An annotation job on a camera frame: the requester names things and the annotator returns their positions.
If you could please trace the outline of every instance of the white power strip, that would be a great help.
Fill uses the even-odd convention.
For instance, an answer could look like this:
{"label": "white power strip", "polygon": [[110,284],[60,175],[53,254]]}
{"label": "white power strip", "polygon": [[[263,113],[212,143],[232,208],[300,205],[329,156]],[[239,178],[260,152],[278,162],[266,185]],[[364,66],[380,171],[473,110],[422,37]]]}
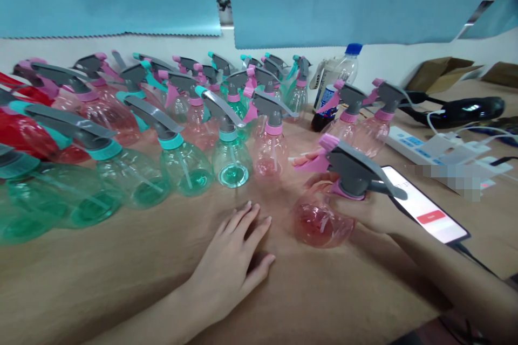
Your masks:
{"label": "white power strip", "polygon": [[[425,144],[424,141],[399,127],[390,127],[386,143],[417,165],[445,165],[438,158],[432,158],[429,154],[421,150],[421,146]],[[495,184],[496,183],[494,181],[487,179],[480,183],[480,190],[487,189]]]}

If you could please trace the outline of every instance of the human hand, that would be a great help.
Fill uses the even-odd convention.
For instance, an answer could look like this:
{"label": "human hand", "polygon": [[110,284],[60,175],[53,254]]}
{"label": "human hand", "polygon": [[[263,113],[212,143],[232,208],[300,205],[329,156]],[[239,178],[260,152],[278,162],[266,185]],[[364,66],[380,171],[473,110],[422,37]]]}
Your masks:
{"label": "human hand", "polygon": [[[302,157],[293,160],[293,166],[304,164],[308,160],[315,159],[321,151],[312,151]],[[322,181],[335,182],[339,179],[336,172],[324,172],[313,174],[304,183],[306,189],[311,189],[314,185]],[[342,196],[330,193],[325,195],[325,202],[337,213],[354,218],[370,230],[376,233],[396,233],[399,232],[410,219],[405,217],[392,203],[387,195],[374,191],[368,192],[363,201],[353,201]]]}
{"label": "human hand", "polygon": [[265,218],[247,240],[245,233],[260,210],[251,202],[221,223],[191,278],[183,285],[193,308],[212,325],[225,318],[267,276],[275,256],[265,256],[247,274],[252,255],[271,224]]}

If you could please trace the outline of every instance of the wall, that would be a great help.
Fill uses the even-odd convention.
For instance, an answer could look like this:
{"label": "wall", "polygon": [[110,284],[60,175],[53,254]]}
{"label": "wall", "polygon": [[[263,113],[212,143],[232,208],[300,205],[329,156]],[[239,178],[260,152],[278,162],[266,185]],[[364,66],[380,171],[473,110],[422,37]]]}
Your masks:
{"label": "wall", "polygon": [[[172,63],[171,55],[181,55],[210,64],[208,51],[214,51],[240,65],[239,55],[251,54],[258,59],[264,50],[237,50],[234,44],[233,27],[222,30],[221,37],[187,36],[114,36],[105,38],[70,38],[70,39],[22,39],[0,40],[0,71],[10,73],[12,66],[22,59],[41,57],[50,64],[72,66],[74,61],[83,56],[105,52],[110,56],[112,49],[118,50],[127,63],[133,61],[131,53],[138,51],[161,58]],[[313,64],[314,70],[323,58],[342,56],[344,47],[312,47],[302,49],[272,49],[271,52],[290,63],[294,54],[305,55]],[[485,65],[477,74],[485,73],[498,61],[518,63],[518,28],[499,36],[480,39],[458,39],[451,43],[427,43],[417,45],[368,45],[360,54],[359,72],[355,86],[366,92],[372,88],[371,81],[384,78],[395,85],[405,86],[415,73],[420,63],[433,58],[454,56],[475,61],[476,65]],[[310,100],[315,98],[315,91],[310,92]]]}

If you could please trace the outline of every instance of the green water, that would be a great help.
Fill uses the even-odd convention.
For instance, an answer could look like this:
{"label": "green water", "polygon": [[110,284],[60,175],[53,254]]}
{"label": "green water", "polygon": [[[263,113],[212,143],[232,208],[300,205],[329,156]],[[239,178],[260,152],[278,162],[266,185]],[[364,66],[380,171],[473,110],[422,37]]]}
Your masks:
{"label": "green water", "polygon": [[240,163],[232,163],[221,169],[218,180],[231,189],[242,186],[248,180],[248,169]]}
{"label": "green water", "polygon": [[150,186],[146,182],[139,184],[135,192],[133,193],[133,201],[136,206],[141,209],[152,208],[158,205],[171,193],[171,186],[169,183],[161,178],[153,178],[149,180],[153,186]]}
{"label": "green water", "polygon": [[93,195],[96,200],[89,198],[81,201],[70,215],[72,227],[86,227],[100,223],[113,215],[120,207],[120,202],[109,195],[106,191],[100,191]]}
{"label": "green water", "polygon": [[204,169],[196,169],[189,173],[190,183],[192,188],[189,187],[187,177],[184,175],[178,185],[180,192],[186,197],[195,197],[206,192],[214,178],[212,174]]}

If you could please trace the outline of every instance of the smartphone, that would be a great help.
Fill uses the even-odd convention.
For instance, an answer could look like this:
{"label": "smartphone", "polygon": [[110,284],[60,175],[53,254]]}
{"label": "smartphone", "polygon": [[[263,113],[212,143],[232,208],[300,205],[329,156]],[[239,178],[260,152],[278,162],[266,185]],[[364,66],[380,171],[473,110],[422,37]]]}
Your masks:
{"label": "smartphone", "polygon": [[433,237],[448,245],[454,245],[471,237],[466,229],[397,172],[394,167],[387,165],[382,169],[394,186],[405,190],[408,194],[408,199],[405,201],[390,197],[392,202]]}

